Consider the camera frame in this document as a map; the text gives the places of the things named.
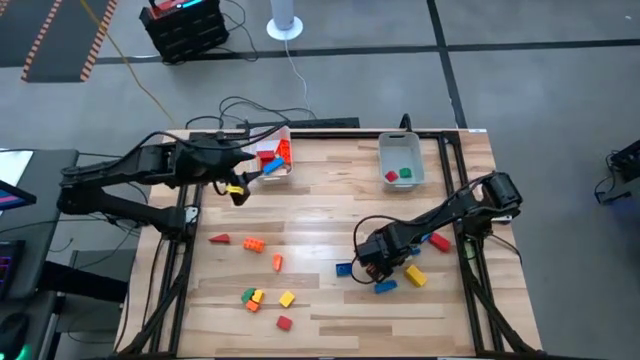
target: concrete floor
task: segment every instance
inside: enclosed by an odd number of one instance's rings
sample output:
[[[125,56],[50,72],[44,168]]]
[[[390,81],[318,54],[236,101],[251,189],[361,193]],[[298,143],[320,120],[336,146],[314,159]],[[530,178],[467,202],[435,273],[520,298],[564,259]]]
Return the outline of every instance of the concrete floor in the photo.
[[[137,20],[145,3],[120,2],[110,28],[128,56],[155,53]],[[266,1],[239,3],[247,9],[258,50],[282,49],[264,34]],[[640,38],[635,0],[441,0],[437,5],[449,44]],[[296,0],[296,6],[306,29],[291,48],[435,44],[423,0]],[[223,1],[223,9],[239,17],[232,4]],[[232,33],[228,47],[247,51],[245,35]],[[114,56],[113,50],[105,44],[100,55]],[[631,201],[599,206],[592,191],[607,175],[604,157],[640,134],[639,50],[450,55],[469,127],[489,130],[499,169],[513,176],[525,198],[514,230],[542,342],[552,354],[631,359],[637,353],[640,212]],[[456,126],[436,53],[294,61],[320,118],[358,116],[363,127],[396,126],[409,112],[416,127]],[[302,85],[286,58],[140,64],[135,70],[179,126],[193,116],[217,113],[218,102],[230,95],[271,107],[304,106]],[[148,132],[172,127],[123,65],[96,66],[84,84],[25,84],[20,72],[0,69],[3,147],[122,154]],[[267,120],[250,115],[250,121]],[[129,188],[116,191],[139,196]],[[122,233],[101,224],[67,223],[53,247],[64,246],[69,236],[82,239],[75,249],[113,249]],[[135,239],[125,245],[135,246]],[[69,255],[54,259],[65,262]],[[79,345],[63,336],[58,358],[108,351],[108,345]]]

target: wooden table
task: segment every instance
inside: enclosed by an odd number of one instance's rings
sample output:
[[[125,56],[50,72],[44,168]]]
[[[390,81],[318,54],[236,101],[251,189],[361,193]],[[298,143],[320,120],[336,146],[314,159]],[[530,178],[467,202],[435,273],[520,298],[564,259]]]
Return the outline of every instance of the wooden table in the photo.
[[[186,131],[174,133],[188,137]],[[486,132],[461,130],[460,138],[470,179],[495,169]],[[403,266],[415,264],[427,274],[429,280],[422,288],[413,287],[402,269],[392,277],[398,288],[382,295],[373,292],[373,285],[336,277],[335,265],[353,258],[352,231],[359,219],[372,214],[411,219],[444,200],[436,141],[421,140],[421,145],[427,183],[409,193],[382,191],[377,140],[373,139],[293,140],[291,185],[252,184],[252,195],[242,207],[234,207],[228,197],[218,196],[207,187],[179,356],[473,355],[455,248],[442,254],[424,245],[422,254]],[[449,151],[449,158],[455,172],[452,153]],[[175,205],[177,193],[165,186],[154,186],[150,203]],[[359,241],[385,223],[364,223]],[[494,230],[514,243],[510,226],[496,225]],[[232,244],[214,245],[207,241],[220,233],[230,234]],[[451,226],[439,233],[455,245]],[[264,253],[243,249],[242,241],[247,236],[263,239],[267,244]],[[140,330],[158,239],[155,229],[142,231],[131,275],[131,310],[121,348]],[[165,245],[156,267],[153,296],[159,291],[166,249]],[[281,273],[272,269],[274,253],[284,256]],[[486,241],[485,256],[497,307],[526,342],[539,348],[517,256],[491,240]],[[365,276],[359,266],[355,273]],[[258,313],[249,312],[240,301],[240,295],[249,287],[266,293]],[[278,303],[286,290],[296,296],[288,309]],[[151,309],[155,301],[152,298]],[[168,346],[167,328],[173,311],[170,309],[167,314],[161,350]],[[480,305],[479,314],[490,349],[491,337]],[[290,332],[276,327],[280,315],[293,320]]]

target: blue block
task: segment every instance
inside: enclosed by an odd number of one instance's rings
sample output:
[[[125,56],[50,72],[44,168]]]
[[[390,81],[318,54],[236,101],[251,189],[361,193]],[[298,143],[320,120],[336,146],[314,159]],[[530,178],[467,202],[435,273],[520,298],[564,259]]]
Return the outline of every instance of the blue block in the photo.
[[[423,242],[429,241],[429,239],[431,239],[431,235],[433,235],[433,233],[423,235],[422,239],[420,239],[420,244],[422,244]]]
[[[336,274],[338,276],[351,275],[351,263],[336,264]]]
[[[269,175],[282,165],[284,165],[284,159],[276,158],[272,162],[265,165],[265,167],[262,169],[262,172],[264,172],[265,175]]]
[[[398,283],[395,280],[385,281],[380,284],[376,284],[374,290],[376,294],[381,294],[383,292],[391,291],[398,287]]]

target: white plastic bin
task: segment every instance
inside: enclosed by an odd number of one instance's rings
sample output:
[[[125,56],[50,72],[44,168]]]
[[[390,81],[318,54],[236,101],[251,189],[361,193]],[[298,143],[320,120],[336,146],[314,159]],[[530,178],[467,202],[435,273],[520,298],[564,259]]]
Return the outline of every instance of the white plastic bin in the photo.
[[[257,134],[262,134],[265,131],[269,131],[270,129],[272,129],[272,127],[257,127],[257,128],[253,128],[251,129],[250,135],[254,136]],[[267,136],[265,139],[263,139],[260,142],[263,141],[272,141],[272,140],[288,140],[289,144],[291,145],[290,147],[290,152],[291,152],[291,166],[288,167],[288,169],[286,169],[285,167],[282,167],[280,169],[277,169],[276,171],[274,171],[273,173],[271,173],[270,175],[262,175],[260,176],[257,181],[261,184],[283,184],[283,183],[287,183],[291,180],[291,173],[293,172],[293,145],[291,144],[291,131],[289,130],[288,126],[284,126],[281,129],[279,129],[278,131],[276,131],[275,133]],[[256,154],[258,152],[258,148],[259,148],[259,144],[260,142],[250,145],[248,152],[251,154]],[[258,171],[260,170],[260,159],[258,159],[257,157],[251,161],[251,171]]]
[[[378,157],[380,174],[384,187],[390,191],[410,191],[424,184],[424,165],[420,138],[412,132],[382,133],[378,137]],[[401,178],[400,169],[411,169],[410,178]],[[398,174],[398,179],[389,182],[385,175],[389,171]]]

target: white stand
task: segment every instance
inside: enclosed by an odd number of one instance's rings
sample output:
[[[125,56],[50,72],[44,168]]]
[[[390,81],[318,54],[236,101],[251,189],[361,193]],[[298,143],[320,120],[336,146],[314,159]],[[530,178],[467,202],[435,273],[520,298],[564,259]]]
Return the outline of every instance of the white stand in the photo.
[[[276,40],[293,40],[302,33],[302,20],[293,14],[293,0],[271,0],[273,18],[267,24],[267,33]]]

